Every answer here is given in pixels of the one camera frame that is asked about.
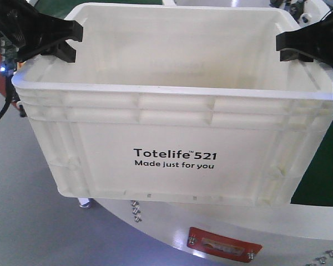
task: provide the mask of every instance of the gray floor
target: gray floor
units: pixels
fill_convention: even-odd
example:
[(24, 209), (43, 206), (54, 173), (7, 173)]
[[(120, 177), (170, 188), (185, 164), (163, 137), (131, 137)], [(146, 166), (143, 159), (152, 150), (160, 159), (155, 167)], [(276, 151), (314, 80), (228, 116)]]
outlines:
[[(0, 108), (4, 103), (0, 95)], [(96, 204), (61, 196), (27, 119), (0, 121), (0, 266), (220, 265), (167, 246)]]

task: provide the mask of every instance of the black clamp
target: black clamp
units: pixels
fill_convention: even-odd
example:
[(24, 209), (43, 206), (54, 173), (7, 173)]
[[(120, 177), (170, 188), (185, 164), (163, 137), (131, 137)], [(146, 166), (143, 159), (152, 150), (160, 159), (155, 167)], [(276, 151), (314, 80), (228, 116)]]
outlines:
[(12, 69), (12, 64), (38, 54), (75, 62), (76, 51), (65, 42), (67, 39), (83, 40), (83, 27), (78, 22), (41, 14), (25, 0), (0, 0), (3, 68)]
[(333, 9), (319, 22), (276, 36), (280, 61), (314, 59), (333, 67)]

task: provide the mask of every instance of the metal bolt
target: metal bolt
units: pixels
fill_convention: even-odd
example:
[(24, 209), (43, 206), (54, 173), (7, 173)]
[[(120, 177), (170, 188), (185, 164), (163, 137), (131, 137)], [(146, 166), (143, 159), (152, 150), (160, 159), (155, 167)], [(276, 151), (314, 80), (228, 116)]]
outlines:
[(309, 22), (309, 19), (306, 18), (305, 16), (303, 16), (303, 17), (302, 17), (302, 21), (303, 21), (304, 23), (308, 23), (308, 22)]
[(139, 208), (133, 208), (132, 213), (133, 213), (133, 214), (138, 214), (138, 213), (140, 213)]
[(326, 260), (327, 260), (327, 258), (324, 257), (324, 256), (322, 256), (322, 257), (319, 257), (319, 258), (315, 258), (315, 260), (318, 260), (318, 262), (319, 262), (320, 264), (326, 264)]
[(331, 250), (327, 250), (327, 251), (326, 251), (326, 254), (328, 254), (329, 257), (333, 258), (333, 249), (331, 249)]
[(139, 223), (139, 222), (142, 221), (142, 219), (140, 218), (140, 216), (135, 216), (135, 217), (134, 217), (134, 221), (135, 221), (136, 223)]
[(249, 253), (247, 253), (247, 255), (248, 255), (248, 259), (250, 259), (250, 260), (253, 260), (256, 256), (256, 254), (254, 252), (249, 252)]
[(188, 238), (188, 243), (189, 243), (190, 245), (194, 245), (196, 242), (197, 242), (196, 237), (189, 237), (189, 238)]
[(131, 205), (133, 207), (139, 206), (139, 202), (138, 201), (131, 201)]

